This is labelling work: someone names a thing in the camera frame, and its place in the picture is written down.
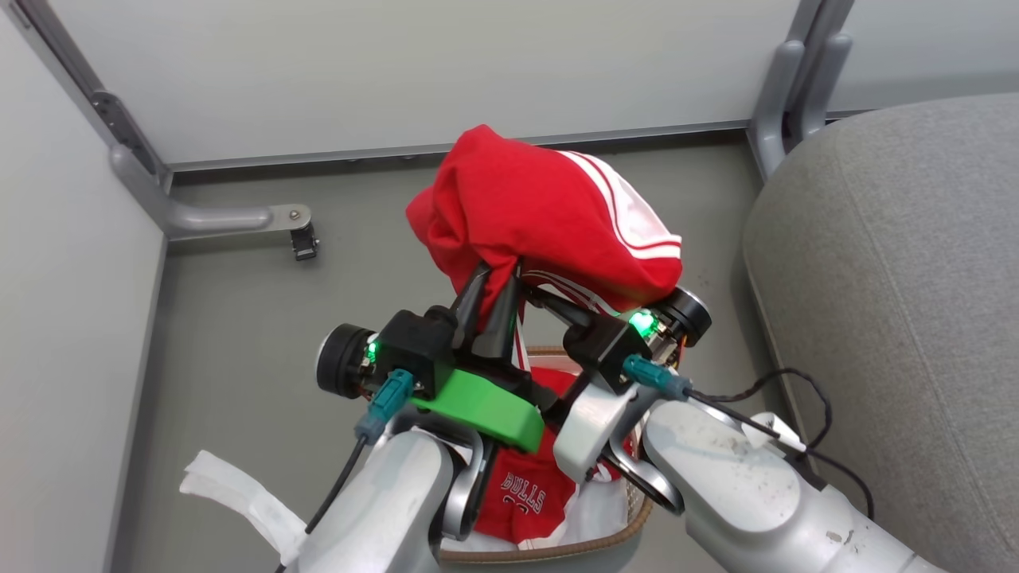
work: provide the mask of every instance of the white partition panel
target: white partition panel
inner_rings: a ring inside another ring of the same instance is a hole
[[[746,120],[799,4],[50,1],[178,169]]]
[[[163,233],[2,11],[0,70],[0,569],[100,573]]]
[[[1019,2],[856,0],[828,109],[1019,91]]]

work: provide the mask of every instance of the gray sofa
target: gray sofa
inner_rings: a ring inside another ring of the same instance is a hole
[[[774,358],[829,395],[820,450],[876,522],[949,571],[1019,572],[1019,95],[828,125],[767,181],[744,254]],[[786,384],[814,435],[820,403]]]

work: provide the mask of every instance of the green bracket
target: green bracket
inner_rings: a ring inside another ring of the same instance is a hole
[[[533,404],[464,370],[453,370],[434,400],[411,403],[530,454],[538,451],[545,430]]]

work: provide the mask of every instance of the teal connector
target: teal connector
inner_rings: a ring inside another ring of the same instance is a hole
[[[372,397],[368,411],[354,426],[354,435],[364,437],[369,446],[374,446],[385,431],[385,425],[399,412],[414,394],[414,376],[403,369],[389,373],[382,387]]]
[[[693,387],[690,378],[674,374],[668,368],[634,354],[623,361],[623,372],[638,384],[658,389],[666,398],[687,401],[686,390]]]

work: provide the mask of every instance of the black cable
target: black cable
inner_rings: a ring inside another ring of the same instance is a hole
[[[358,458],[361,457],[361,452],[365,449],[365,445],[368,444],[368,436],[362,435],[358,438],[358,442],[354,445],[354,452],[351,452],[351,457],[346,460],[346,465],[343,466],[343,471],[339,472],[339,477],[336,478],[336,482],[332,484],[332,489],[329,490],[329,494],[325,497],[325,501],[319,506],[317,512],[312,517],[312,520],[308,522],[308,527],[305,527],[305,533],[311,533],[315,530],[315,526],[318,522],[322,521],[322,516],[325,512],[329,510],[329,506],[332,505],[333,501],[336,500],[336,496],[339,496],[339,490],[343,488],[343,483],[346,482],[346,478],[351,476],[351,472],[354,471],[355,464],[358,463]],[[286,566],[282,563],[276,568],[275,573],[283,573],[286,571]]]
[[[710,400],[710,397],[705,397],[705,396],[701,395],[700,393],[698,393],[698,392],[696,392],[696,390],[694,390],[692,388],[687,388],[686,390],[684,390],[684,394],[686,394],[688,397],[696,400],[697,402],[700,402],[701,404],[706,404],[706,405],[710,406],[711,408],[714,408],[715,410],[721,412],[722,414],[726,414],[726,415],[730,416],[731,418],[733,418],[735,420],[739,420],[740,422],[743,422],[744,424],[747,424],[748,426],[750,426],[750,427],[752,427],[752,428],[754,428],[756,430],[762,431],[762,432],[766,433],[767,435],[770,435],[771,437],[774,437],[776,439],[781,437],[779,435],[779,432],[774,431],[773,429],[771,429],[771,428],[769,428],[767,426],[764,426],[762,424],[759,424],[759,423],[751,420],[750,418],[744,416],[743,414],[740,414],[739,412],[737,412],[736,410],[733,410],[732,408],[728,408],[728,407],[722,406],[721,404],[719,404],[717,402],[713,402],[712,400]],[[828,464],[829,466],[834,467],[835,469],[837,469],[837,470],[845,473],[847,476],[849,476],[850,479],[852,479],[853,481],[855,481],[856,484],[859,485],[860,489],[863,491],[863,497],[867,500],[867,518],[870,519],[871,521],[873,521],[873,519],[874,519],[874,497],[873,497],[873,494],[870,493],[870,488],[867,487],[867,484],[863,481],[863,478],[861,478],[860,476],[856,475],[856,472],[854,472],[853,470],[849,469],[848,467],[846,467],[842,463],[837,462],[837,461],[833,460],[832,458],[828,458],[824,454],[821,454],[820,452],[817,452],[816,450],[814,450],[813,448],[811,448],[809,446],[806,448],[806,450],[803,451],[803,453],[806,454],[807,456],[811,456],[813,458],[817,458],[818,460],[820,460],[820,461]]]
[[[696,390],[695,394],[703,400],[710,400],[714,403],[741,402],[760,392],[760,389],[767,385],[767,383],[771,380],[777,380],[786,374],[799,376],[809,382],[814,388],[814,393],[817,395],[817,398],[820,399],[821,404],[824,405],[824,427],[822,427],[821,431],[817,432],[817,435],[814,436],[809,444],[807,444],[807,448],[817,448],[820,446],[821,440],[824,439],[824,436],[827,435],[828,430],[832,429],[832,402],[828,401],[827,396],[824,394],[824,390],[821,389],[821,386],[810,376],[810,374],[807,374],[806,372],[797,370],[796,368],[780,368],[779,370],[768,372],[758,378],[757,381],[750,386],[750,389],[741,392],[740,394],[734,394],[733,396],[708,396]]]

